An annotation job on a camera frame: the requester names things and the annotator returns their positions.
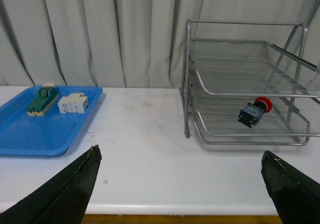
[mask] blue tray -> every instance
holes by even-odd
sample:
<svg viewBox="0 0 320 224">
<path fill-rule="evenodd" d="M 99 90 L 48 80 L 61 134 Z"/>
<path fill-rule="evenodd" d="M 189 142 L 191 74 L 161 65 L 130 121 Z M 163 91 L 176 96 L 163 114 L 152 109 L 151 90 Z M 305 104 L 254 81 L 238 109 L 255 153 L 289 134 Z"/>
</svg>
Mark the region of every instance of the blue tray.
<svg viewBox="0 0 320 224">
<path fill-rule="evenodd" d="M 57 86 L 60 98 L 44 116 L 29 116 L 27 105 L 41 86 L 30 87 L 0 107 L 0 155 L 58 157 L 63 155 L 85 126 L 85 120 L 102 93 L 100 87 Z M 59 112 L 58 101 L 70 93 L 84 93 L 85 113 Z"/>
</svg>

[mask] green electrical component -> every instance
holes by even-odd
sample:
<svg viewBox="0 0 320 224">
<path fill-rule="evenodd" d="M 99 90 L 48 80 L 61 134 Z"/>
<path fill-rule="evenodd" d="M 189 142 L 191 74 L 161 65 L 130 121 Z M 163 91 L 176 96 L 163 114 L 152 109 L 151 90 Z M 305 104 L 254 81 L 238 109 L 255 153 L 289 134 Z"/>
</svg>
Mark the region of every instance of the green electrical component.
<svg viewBox="0 0 320 224">
<path fill-rule="evenodd" d="M 43 116 L 58 98 L 59 93 L 53 86 L 41 87 L 36 98 L 26 107 L 26 111 L 29 116 Z"/>
</svg>

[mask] metal wire rack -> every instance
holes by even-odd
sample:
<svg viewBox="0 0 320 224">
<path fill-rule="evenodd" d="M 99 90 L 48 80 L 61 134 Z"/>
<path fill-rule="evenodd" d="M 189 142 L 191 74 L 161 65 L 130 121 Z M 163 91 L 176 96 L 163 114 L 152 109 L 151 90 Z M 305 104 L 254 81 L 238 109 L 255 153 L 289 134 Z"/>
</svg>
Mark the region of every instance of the metal wire rack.
<svg viewBox="0 0 320 224">
<path fill-rule="evenodd" d="M 192 23 L 289 26 L 280 48 L 264 40 L 191 38 Z M 287 51 L 302 29 L 299 56 Z M 303 23 L 187 20 L 180 94 L 184 132 L 189 117 L 208 144 L 295 145 L 320 136 L 320 88 L 308 89 L 301 73 L 320 69 L 302 59 L 307 27 Z M 240 110 L 257 97 L 268 97 L 272 110 L 248 128 L 237 121 Z"/>
</svg>

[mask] table surface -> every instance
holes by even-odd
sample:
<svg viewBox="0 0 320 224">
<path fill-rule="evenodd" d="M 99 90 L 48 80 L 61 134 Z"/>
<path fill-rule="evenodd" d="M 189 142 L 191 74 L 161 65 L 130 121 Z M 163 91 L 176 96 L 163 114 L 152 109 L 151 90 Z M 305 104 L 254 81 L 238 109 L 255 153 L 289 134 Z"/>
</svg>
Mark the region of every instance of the table surface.
<svg viewBox="0 0 320 224">
<path fill-rule="evenodd" d="M 26 87 L 1 86 L 0 106 Z M 320 182 L 320 139 L 306 146 L 202 143 L 184 136 L 178 89 L 103 88 L 81 141 L 60 157 L 0 157 L 0 213 L 92 145 L 102 161 L 87 214 L 276 215 L 261 175 L 265 150 Z"/>
</svg>

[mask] white curtain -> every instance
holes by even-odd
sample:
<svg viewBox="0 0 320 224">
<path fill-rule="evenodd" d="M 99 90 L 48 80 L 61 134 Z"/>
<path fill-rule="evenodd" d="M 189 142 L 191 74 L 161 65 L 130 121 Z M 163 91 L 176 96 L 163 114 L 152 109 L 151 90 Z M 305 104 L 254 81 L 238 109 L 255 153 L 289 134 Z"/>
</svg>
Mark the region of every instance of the white curtain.
<svg viewBox="0 0 320 224">
<path fill-rule="evenodd" d="M 306 22 L 320 63 L 320 0 L 0 0 L 0 85 L 178 88 L 186 19 Z M 197 35 L 211 29 L 198 26 Z M 283 44 L 282 30 L 273 33 Z M 257 32 L 223 30 L 247 37 Z"/>
</svg>

